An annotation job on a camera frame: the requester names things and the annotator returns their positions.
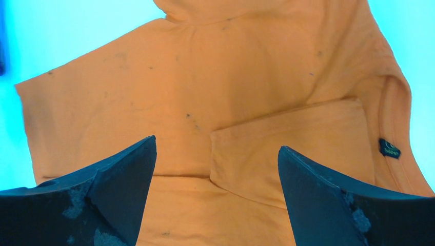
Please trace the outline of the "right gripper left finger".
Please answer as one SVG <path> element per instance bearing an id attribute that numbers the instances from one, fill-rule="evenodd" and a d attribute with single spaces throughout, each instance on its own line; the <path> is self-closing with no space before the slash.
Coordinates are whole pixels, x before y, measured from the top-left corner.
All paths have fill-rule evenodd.
<path id="1" fill-rule="evenodd" d="M 1 191 L 1 245 L 135 245 L 154 136 L 34 188 Z"/>

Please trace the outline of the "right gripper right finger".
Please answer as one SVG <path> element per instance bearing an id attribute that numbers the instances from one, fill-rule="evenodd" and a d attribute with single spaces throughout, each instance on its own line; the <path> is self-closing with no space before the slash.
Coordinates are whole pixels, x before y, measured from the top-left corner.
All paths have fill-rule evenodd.
<path id="1" fill-rule="evenodd" d="M 290 147 L 279 177 L 297 245 L 434 245 L 434 198 L 383 189 Z"/>

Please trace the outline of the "orange t shirt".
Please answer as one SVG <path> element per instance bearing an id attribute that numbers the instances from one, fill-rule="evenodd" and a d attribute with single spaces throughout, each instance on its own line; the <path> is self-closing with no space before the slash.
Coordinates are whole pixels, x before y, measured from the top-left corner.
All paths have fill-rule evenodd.
<path id="1" fill-rule="evenodd" d="M 154 135 L 138 245 L 294 245 L 289 146 L 433 196 L 409 84 L 367 1 L 156 1 L 165 18 L 16 85 L 41 183 Z"/>

